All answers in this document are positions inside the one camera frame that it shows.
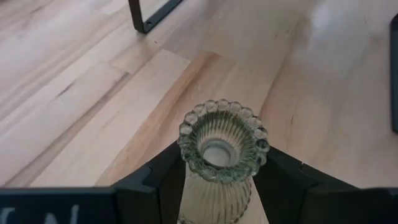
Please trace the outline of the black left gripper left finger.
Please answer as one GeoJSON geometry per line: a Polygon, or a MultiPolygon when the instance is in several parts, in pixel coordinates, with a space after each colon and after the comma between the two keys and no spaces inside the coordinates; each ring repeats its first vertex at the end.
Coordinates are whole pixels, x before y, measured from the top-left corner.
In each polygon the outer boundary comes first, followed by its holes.
{"type": "Polygon", "coordinates": [[[0,224],[177,224],[184,182],[173,142],[108,187],[0,188],[0,224]]]}

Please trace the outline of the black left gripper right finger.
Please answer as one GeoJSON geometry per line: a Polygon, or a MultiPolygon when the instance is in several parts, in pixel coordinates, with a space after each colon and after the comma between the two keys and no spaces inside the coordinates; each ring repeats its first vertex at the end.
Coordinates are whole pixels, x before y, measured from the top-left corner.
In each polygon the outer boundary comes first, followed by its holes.
{"type": "Polygon", "coordinates": [[[269,224],[398,224],[398,188],[360,189],[274,147],[253,179],[269,224]]]}

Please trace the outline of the black aluminium table frame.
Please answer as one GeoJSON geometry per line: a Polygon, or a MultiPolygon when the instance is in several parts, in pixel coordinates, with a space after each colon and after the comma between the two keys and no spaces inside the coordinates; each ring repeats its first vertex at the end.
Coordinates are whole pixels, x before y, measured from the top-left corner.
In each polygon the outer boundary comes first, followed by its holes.
{"type": "Polygon", "coordinates": [[[135,30],[141,34],[150,32],[160,21],[168,16],[183,0],[168,0],[160,9],[151,15],[146,21],[142,19],[139,0],[128,0],[132,22],[135,30]]]}

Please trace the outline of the ribbed clear glass vase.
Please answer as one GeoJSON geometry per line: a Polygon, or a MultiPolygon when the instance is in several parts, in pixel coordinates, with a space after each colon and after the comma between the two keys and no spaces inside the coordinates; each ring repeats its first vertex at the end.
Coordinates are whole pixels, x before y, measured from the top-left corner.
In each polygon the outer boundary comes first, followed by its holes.
{"type": "Polygon", "coordinates": [[[252,177],[267,159],[268,132],[237,101],[195,105],[179,126],[186,163],[178,224],[235,224],[251,201],[252,177]]]}

